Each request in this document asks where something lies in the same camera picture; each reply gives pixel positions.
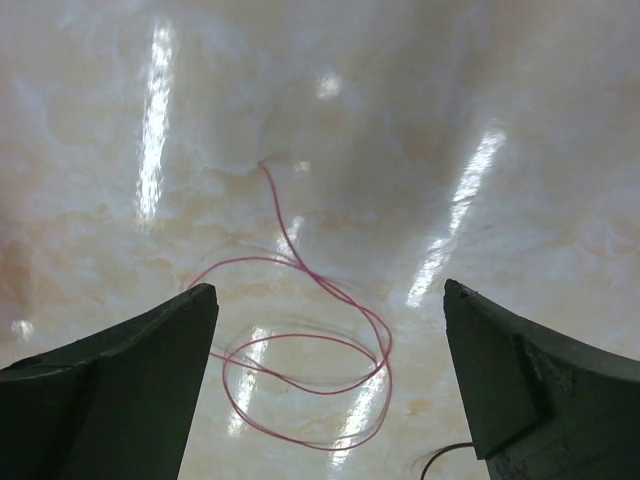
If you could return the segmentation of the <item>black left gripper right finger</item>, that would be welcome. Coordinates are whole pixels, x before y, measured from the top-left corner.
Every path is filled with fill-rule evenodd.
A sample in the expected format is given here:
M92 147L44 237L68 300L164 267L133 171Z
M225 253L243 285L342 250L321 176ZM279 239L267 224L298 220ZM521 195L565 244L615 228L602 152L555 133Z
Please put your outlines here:
M639 363L449 279L446 334L472 443L493 479L636 479Z

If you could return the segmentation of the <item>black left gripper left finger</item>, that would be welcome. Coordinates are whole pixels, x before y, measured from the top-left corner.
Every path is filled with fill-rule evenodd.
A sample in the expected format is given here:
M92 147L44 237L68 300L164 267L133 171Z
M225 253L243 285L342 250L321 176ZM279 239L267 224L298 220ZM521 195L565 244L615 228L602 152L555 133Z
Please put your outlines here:
M177 478L218 312L201 283L3 368L2 478Z

